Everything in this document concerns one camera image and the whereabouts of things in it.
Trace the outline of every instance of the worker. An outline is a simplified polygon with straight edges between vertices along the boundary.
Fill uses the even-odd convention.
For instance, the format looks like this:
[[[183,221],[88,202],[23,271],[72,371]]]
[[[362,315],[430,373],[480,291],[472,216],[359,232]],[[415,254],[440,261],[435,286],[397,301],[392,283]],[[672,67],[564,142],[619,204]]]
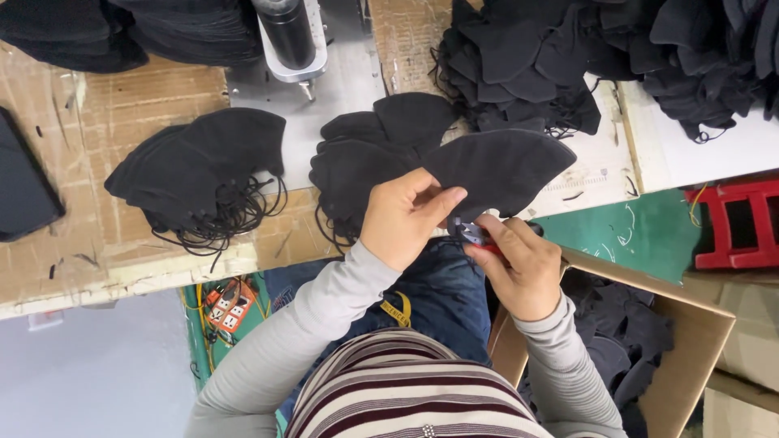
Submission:
[[[185,436],[275,437],[275,412],[292,396],[287,436],[626,438],[559,287],[557,245],[524,221],[490,215],[475,223],[503,258],[428,242],[466,196],[442,190],[421,168],[376,186],[359,241],[232,349],[198,396]],[[440,275],[410,273],[418,258]],[[527,339],[541,424],[489,367],[482,271]],[[453,290],[458,284],[465,292]]]

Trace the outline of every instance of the jeans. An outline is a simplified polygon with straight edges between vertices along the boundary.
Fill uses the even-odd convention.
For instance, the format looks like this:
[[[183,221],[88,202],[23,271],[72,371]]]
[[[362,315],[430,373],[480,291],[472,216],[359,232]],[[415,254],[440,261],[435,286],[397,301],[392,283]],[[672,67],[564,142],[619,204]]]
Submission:
[[[294,299],[298,289],[313,280],[328,263],[337,260],[317,260],[290,267],[265,271],[265,286],[276,312]],[[432,239],[421,255],[408,267],[384,299],[403,311],[403,302],[394,291],[403,292],[411,302],[411,328],[444,344],[462,359],[491,366],[487,355],[490,331],[489,311],[484,272],[465,255],[457,240],[444,237]],[[280,410],[289,420],[303,385],[314,369],[336,348],[353,337],[387,327],[398,322],[373,304],[361,319],[351,324],[339,340],[330,342],[298,383]]]

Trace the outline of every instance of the red stool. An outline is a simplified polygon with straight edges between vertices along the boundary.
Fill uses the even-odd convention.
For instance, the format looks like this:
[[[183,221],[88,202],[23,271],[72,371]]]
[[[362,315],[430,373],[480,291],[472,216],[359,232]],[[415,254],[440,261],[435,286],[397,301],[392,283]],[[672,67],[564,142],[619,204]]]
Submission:
[[[697,190],[685,192],[687,202],[692,202],[697,194]],[[779,179],[720,185],[705,189],[698,202],[709,206],[711,224],[714,226],[714,252],[697,255],[695,267],[698,269],[779,267],[779,245],[775,234],[775,228],[779,228],[779,212],[773,212],[772,220],[767,199],[773,196],[779,196]],[[743,200],[748,200],[749,207],[752,209],[757,233],[756,248],[733,248],[731,225],[725,204]]]

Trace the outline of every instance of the black cylinder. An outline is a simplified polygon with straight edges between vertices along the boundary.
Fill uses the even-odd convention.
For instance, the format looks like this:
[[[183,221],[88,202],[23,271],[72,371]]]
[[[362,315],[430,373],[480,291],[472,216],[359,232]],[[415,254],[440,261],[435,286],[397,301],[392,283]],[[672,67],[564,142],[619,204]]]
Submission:
[[[265,32],[284,67],[300,70],[316,56],[303,0],[252,0]]]

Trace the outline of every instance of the yellow lanyard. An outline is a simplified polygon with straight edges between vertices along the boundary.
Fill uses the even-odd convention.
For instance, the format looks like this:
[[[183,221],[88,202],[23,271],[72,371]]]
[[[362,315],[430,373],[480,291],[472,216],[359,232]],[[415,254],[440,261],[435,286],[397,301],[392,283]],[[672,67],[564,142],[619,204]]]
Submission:
[[[411,327],[411,302],[403,292],[395,291],[403,299],[403,312],[396,309],[390,302],[384,300],[381,308],[397,321],[399,327]]]

